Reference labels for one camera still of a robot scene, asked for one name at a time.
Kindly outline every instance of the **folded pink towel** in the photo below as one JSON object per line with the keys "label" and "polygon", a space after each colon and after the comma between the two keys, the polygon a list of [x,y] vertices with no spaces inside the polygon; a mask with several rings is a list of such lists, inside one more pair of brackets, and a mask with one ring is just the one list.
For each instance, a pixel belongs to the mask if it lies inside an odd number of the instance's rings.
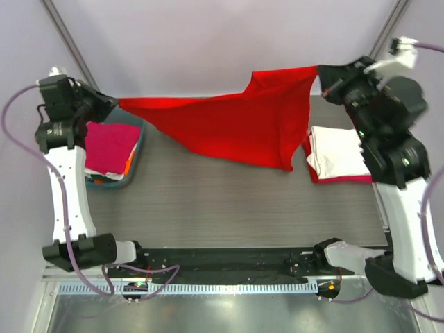
{"label": "folded pink towel", "polygon": [[103,175],[124,173],[141,129],[124,123],[89,122],[87,127],[85,167]]}

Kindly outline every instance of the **gray basket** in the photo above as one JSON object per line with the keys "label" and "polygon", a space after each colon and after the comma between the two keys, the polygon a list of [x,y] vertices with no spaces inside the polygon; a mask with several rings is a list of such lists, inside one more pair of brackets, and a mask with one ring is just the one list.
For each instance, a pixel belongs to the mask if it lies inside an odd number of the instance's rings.
{"label": "gray basket", "polygon": [[130,172],[123,179],[118,180],[116,182],[107,182],[107,183],[95,183],[93,179],[86,178],[86,187],[88,189],[120,189],[123,186],[126,186],[133,178],[135,167],[137,165],[137,161],[140,157],[140,152],[142,150],[142,146],[144,143],[145,136],[145,121],[135,116],[131,113],[127,113],[123,111],[121,108],[115,108],[111,114],[106,119],[105,123],[126,123],[128,125],[137,126],[141,128],[139,141],[137,142],[137,148],[134,154],[133,164],[131,165]]}

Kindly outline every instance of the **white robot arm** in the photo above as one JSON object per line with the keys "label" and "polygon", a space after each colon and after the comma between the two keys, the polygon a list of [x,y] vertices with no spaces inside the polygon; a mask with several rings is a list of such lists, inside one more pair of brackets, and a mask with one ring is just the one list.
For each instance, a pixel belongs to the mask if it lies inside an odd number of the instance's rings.
{"label": "white robot arm", "polygon": [[[323,97],[344,105],[360,136],[363,158],[382,198],[393,252],[373,250],[330,239],[315,246],[320,265],[365,273],[384,295],[415,298],[437,283],[422,239],[420,206],[430,175],[425,147],[409,132],[427,109],[416,81],[403,76],[413,69],[416,40],[392,41],[388,60],[362,57],[346,66],[318,67]],[[380,87],[382,80],[387,83]],[[427,210],[428,236],[437,271],[444,262],[436,245]]]}
{"label": "white robot arm", "polygon": [[132,263],[146,267],[135,241],[116,241],[111,234],[98,236],[92,223],[85,186],[85,137],[88,121],[102,122],[118,103],[56,69],[39,82],[49,121],[41,123],[36,140],[44,157],[62,175],[67,189],[70,239],[65,237],[62,192],[49,169],[54,204],[53,245],[43,248],[45,260],[72,271],[66,251],[70,241],[81,269],[103,264]]}

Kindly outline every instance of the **gray wood grain surface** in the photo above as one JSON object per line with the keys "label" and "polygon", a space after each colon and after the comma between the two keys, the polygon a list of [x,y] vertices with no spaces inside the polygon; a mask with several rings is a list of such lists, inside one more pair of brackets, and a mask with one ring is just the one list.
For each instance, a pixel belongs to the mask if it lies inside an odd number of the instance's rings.
{"label": "gray wood grain surface", "polygon": [[[311,124],[351,128],[345,110],[311,100]],[[99,234],[146,248],[313,246],[339,237],[385,245],[369,184],[311,183],[302,149],[294,171],[249,166],[190,153],[148,126],[133,181],[89,190]]]}

